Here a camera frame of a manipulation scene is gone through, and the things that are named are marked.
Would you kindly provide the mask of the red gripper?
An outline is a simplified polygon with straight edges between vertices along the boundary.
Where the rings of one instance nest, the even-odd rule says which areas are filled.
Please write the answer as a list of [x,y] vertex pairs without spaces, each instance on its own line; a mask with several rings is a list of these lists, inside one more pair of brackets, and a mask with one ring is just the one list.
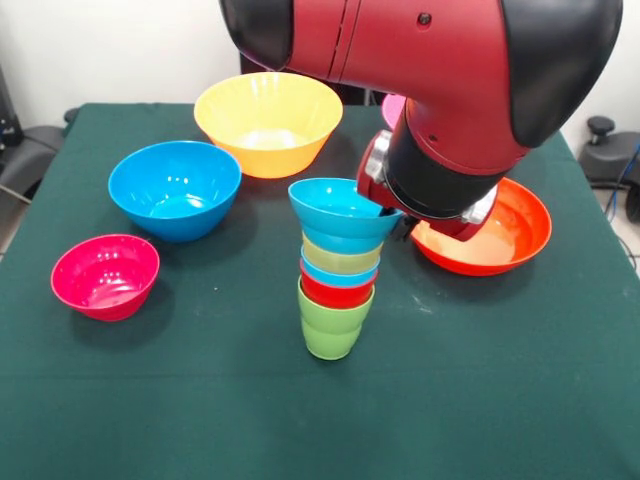
[[393,239],[396,241],[406,241],[420,221],[426,222],[432,230],[460,241],[469,240],[486,223],[486,198],[476,202],[459,216],[437,218],[411,210],[394,195],[385,179],[377,183],[366,172],[357,174],[357,192],[382,207],[380,217],[395,217],[399,212],[404,214],[393,230]]

